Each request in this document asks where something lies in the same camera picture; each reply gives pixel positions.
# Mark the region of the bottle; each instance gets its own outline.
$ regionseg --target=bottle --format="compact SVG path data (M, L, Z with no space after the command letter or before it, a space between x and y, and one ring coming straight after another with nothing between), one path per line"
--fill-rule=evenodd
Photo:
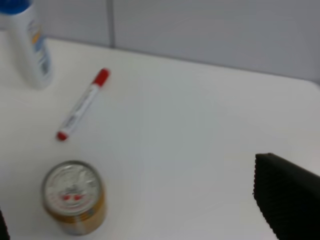
M23 77L34 88L47 87L52 82L52 64L34 4L0 0L0 13Z

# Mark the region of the bottle label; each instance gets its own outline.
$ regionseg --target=bottle label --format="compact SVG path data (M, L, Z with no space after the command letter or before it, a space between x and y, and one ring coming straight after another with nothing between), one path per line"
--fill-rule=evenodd
M41 25L35 21L30 22L28 34L38 60L38 65L42 74L45 76L50 70L50 59L45 44L45 37L42 34Z

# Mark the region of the can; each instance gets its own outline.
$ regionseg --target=can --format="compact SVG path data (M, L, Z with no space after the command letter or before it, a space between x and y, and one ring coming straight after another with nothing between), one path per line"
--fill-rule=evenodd
M89 234L106 217L103 182L85 162L71 160L52 168L44 178L41 193L44 209L67 234Z

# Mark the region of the black object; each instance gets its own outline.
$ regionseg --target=black object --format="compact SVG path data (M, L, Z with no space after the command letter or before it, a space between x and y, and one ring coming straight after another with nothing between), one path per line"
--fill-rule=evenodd
M272 153L255 157L254 199L277 238L320 240L320 177Z
M5 219L0 210L0 240L10 240Z

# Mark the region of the red marker cap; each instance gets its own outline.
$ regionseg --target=red marker cap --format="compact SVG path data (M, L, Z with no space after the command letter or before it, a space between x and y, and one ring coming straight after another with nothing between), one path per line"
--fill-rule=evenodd
M60 141L65 141L67 138L68 138L68 135L59 131L57 134L56 134L56 138L59 139Z
M95 77L93 84L97 84L100 88L105 84L107 78L110 75L110 71L106 68L101 69L98 75Z

